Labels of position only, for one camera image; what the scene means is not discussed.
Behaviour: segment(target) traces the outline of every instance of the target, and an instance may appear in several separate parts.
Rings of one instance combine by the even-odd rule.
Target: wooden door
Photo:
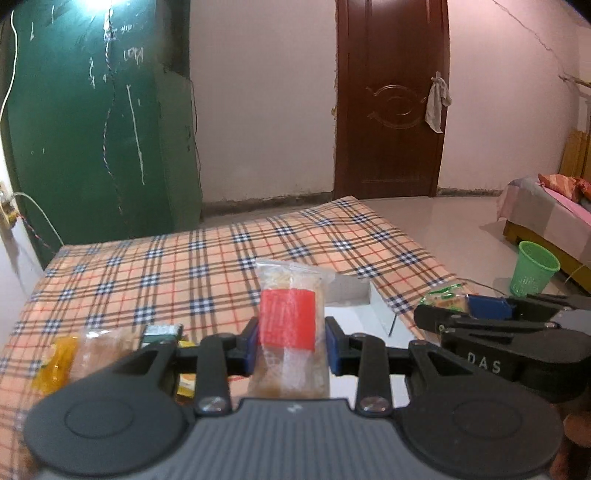
[[[444,134],[424,117],[431,78],[449,80],[446,0],[338,0],[337,31],[335,195],[434,196]]]

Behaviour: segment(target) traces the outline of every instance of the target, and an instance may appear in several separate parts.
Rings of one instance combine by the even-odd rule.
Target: green metal cabinet
[[[99,4],[108,3],[28,0],[15,10],[17,72],[3,127],[12,185],[41,205],[67,244],[195,228],[201,192],[188,80],[188,0],[113,2],[112,78],[105,59],[106,8],[93,7]],[[187,53],[184,59],[179,50]],[[6,76],[12,56],[5,57]],[[112,79],[106,159],[113,177],[103,161]],[[41,213],[26,199],[19,205],[57,250]],[[33,241],[45,266],[53,255]]]

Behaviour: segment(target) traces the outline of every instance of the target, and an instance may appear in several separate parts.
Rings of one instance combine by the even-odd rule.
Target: pillow
[[[587,200],[591,200],[591,183],[587,180],[580,179],[577,182],[577,185],[579,186],[579,190],[583,194],[583,197]]]
[[[583,196],[578,187],[579,179],[566,177],[565,175],[538,175],[540,183],[547,189],[554,190],[556,193],[567,197],[569,200],[578,203]]]

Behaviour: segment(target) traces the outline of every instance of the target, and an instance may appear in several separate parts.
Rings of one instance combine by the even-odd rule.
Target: bed frame
[[[591,293],[591,269],[583,265],[576,258],[571,257],[568,253],[551,244],[537,233],[532,232],[524,226],[516,225],[509,220],[507,220],[507,223],[505,224],[503,235],[505,235],[505,238],[514,245],[519,245],[519,242],[522,240],[527,240],[535,242],[550,250],[560,261],[560,269],[565,274],[571,276],[572,279],[588,293]]]

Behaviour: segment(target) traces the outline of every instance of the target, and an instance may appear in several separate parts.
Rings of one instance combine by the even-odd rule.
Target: red label
[[[314,351],[316,296],[311,290],[263,290],[259,318],[263,346]]]

